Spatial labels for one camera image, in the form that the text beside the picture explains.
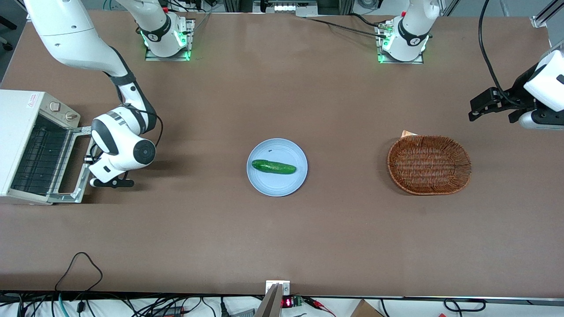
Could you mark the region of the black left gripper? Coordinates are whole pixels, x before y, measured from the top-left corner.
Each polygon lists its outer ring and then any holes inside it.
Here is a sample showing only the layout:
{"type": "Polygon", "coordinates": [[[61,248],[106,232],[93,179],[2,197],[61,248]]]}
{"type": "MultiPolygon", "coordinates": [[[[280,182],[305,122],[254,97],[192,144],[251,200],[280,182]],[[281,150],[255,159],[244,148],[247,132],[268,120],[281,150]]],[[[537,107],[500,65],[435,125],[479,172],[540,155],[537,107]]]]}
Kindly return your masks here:
{"type": "Polygon", "coordinates": [[[534,64],[526,72],[518,76],[511,88],[503,91],[501,97],[497,88],[488,88],[475,98],[471,99],[471,111],[468,113],[469,121],[473,122],[485,114],[495,114],[510,110],[509,122],[515,124],[538,124],[538,111],[536,99],[529,93],[524,85],[532,78],[537,68],[534,64]]]}

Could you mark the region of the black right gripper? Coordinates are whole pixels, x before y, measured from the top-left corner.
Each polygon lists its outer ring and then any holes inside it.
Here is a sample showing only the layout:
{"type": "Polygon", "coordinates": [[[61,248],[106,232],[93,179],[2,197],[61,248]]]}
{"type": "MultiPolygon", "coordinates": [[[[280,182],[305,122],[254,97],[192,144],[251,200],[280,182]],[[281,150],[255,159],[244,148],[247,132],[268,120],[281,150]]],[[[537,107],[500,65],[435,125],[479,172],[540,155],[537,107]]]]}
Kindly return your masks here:
{"type": "Polygon", "coordinates": [[[86,155],[83,157],[83,162],[88,165],[93,165],[100,159],[101,154],[98,151],[99,147],[95,142],[92,143],[86,155]]]}

